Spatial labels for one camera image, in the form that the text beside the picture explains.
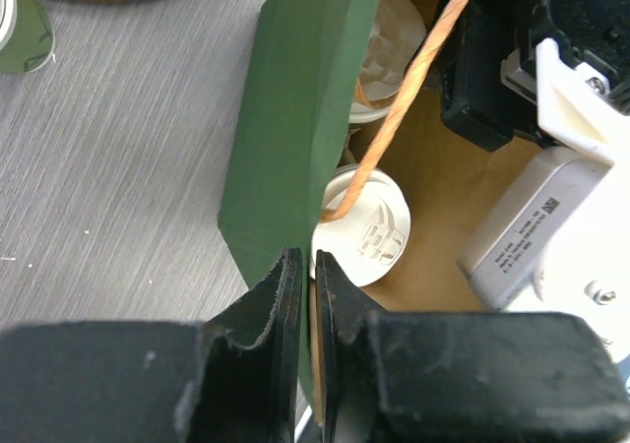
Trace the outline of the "green brown paper bag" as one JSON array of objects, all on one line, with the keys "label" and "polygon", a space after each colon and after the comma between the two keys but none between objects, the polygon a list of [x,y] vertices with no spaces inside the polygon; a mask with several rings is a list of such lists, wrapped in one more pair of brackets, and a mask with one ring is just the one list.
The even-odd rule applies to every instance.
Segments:
[{"label": "green brown paper bag", "polygon": [[[439,0],[410,0],[426,20]],[[287,247],[307,250],[342,156],[350,102],[377,0],[266,0],[257,22],[218,225],[249,286]],[[536,155],[514,139],[487,152],[441,121],[421,91],[380,167],[401,187],[411,235],[398,264],[367,288],[395,311],[477,311],[460,249]]]}]

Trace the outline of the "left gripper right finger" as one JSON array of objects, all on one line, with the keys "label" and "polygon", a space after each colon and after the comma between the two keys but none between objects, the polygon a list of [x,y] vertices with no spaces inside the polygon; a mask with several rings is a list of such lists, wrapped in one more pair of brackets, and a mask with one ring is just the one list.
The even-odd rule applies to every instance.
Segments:
[{"label": "left gripper right finger", "polygon": [[391,312],[316,259],[327,442],[619,442],[629,400],[563,313]]}]

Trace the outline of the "green paper cups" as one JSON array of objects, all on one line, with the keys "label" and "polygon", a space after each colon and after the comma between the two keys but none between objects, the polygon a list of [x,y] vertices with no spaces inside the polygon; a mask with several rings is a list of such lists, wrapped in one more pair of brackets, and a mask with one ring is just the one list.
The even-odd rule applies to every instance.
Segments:
[{"label": "green paper cups", "polygon": [[54,55],[55,35],[37,0],[1,0],[1,73],[26,74]]}]

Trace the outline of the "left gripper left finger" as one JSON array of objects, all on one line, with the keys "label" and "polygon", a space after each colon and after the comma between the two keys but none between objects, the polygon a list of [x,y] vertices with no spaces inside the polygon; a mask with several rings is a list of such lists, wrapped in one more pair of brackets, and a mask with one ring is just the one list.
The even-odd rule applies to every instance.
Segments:
[{"label": "left gripper left finger", "polygon": [[290,442],[302,254],[207,322],[27,324],[1,334],[5,442]]}]

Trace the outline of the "white plastic cup lid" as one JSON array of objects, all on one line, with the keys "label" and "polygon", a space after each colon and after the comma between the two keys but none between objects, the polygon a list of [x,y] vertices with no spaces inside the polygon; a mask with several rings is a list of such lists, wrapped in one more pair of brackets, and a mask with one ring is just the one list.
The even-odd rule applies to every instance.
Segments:
[{"label": "white plastic cup lid", "polygon": [[410,0],[379,0],[358,81],[367,100],[355,100],[351,124],[384,118],[398,93],[406,68],[426,36],[422,17]]}]

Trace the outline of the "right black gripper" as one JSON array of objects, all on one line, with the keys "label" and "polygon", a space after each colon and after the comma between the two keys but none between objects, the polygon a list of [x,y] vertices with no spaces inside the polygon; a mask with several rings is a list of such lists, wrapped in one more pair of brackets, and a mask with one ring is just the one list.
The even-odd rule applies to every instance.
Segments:
[{"label": "right black gripper", "polygon": [[536,47],[547,38],[628,114],[629,0],[471,0],[438,57],[443,124],[488,152],[515,137],[555,145],[535,115]]}]

